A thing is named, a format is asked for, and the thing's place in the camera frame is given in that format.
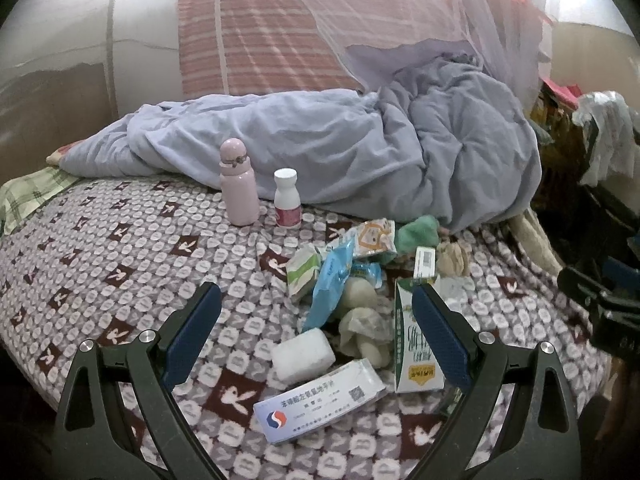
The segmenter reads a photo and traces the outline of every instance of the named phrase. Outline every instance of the pink thermos bottle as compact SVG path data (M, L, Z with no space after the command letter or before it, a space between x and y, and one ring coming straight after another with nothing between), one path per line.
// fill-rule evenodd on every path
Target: pink thermos bottle
M258 219L260 204L255 174L240 139L227 139L220 146L220 189L226 216L233 225L249 225Z

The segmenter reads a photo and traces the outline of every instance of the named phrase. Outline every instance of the white sponge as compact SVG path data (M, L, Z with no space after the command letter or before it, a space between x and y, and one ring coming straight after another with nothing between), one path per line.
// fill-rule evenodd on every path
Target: white sponge
M285 384L308 381L335 363L334 351L319 328L312 328L271 349L271 361Z

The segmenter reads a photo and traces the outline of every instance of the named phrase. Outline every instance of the pink label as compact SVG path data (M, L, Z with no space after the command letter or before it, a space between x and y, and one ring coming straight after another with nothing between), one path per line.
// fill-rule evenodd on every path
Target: pink label
M293 227L302 220L302 206L295 209L276 208L276 224L282 227Z

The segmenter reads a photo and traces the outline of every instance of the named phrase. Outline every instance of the small blue packet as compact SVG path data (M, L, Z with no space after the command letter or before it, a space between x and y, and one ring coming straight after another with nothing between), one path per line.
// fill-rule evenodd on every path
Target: small blue packet
M351 272L354 247L355 241L351 238L327 255L314 287L311 308L302 332L322 327L335 310Z
M351 266L351 275L356 278L364 278L374 288L382 286L382 269L379 263L355 261Z

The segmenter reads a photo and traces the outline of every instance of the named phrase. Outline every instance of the white bottle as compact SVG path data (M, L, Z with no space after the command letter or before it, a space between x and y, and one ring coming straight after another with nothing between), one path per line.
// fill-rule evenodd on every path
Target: white bottle
M281 227L296 227L302 221L300 195L296 189L298 174L291 168L281 168L273 173L276 181L276 224Z

